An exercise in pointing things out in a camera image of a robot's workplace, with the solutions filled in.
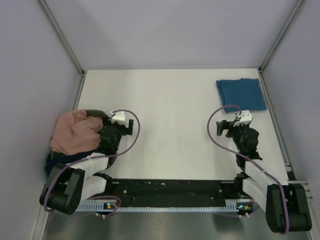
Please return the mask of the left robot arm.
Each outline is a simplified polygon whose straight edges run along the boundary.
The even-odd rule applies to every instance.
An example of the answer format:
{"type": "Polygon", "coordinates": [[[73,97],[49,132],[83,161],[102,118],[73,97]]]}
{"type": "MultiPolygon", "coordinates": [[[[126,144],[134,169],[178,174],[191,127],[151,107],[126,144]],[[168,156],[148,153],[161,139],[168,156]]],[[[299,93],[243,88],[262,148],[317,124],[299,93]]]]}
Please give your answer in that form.
{"type": "Polygon", "coordinates": [[[52,167],[39,198],[46,212],[71,215],[82,201],[96,195],[106,199],[113,194],[112,178],[103,171],[120,156],[121,139],[133,134],[134,120],[130,119],[128,123],[110,117],[104,120],[96,151],[74,162],[59,162],[52,167]]]}

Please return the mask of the pink t shirt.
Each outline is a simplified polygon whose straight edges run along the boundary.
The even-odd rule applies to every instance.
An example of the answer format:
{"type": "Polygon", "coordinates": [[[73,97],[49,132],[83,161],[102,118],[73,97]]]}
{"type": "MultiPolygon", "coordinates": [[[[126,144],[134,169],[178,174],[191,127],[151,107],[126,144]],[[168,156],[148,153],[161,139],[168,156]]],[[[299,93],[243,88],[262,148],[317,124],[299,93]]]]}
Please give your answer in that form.
{"type": "Polygon", "coordinates": [[[101,117],[88,116],[84,109],[59,116],[50,142],[51,150],[67,156],[95,150],[103,128],[101,117]]]}

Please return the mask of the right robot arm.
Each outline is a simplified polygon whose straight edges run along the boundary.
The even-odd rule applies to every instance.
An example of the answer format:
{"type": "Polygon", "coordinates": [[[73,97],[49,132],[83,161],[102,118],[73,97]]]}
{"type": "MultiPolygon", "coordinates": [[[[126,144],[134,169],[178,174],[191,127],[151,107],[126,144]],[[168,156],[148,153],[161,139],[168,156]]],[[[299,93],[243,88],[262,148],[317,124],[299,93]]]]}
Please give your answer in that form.
{"type": "Polygon", "coordinates": [[[306,191],[300,183],[290,183],[268,168],[257,147],[259,132],[249,124],[235,121],[216,122],[216,134],[231,138],[237,148],[237,174],[233,192],[239,198],[249,195],[263,209],[267,225],[274,233],[307,232],[312,220],[306,191]]]}

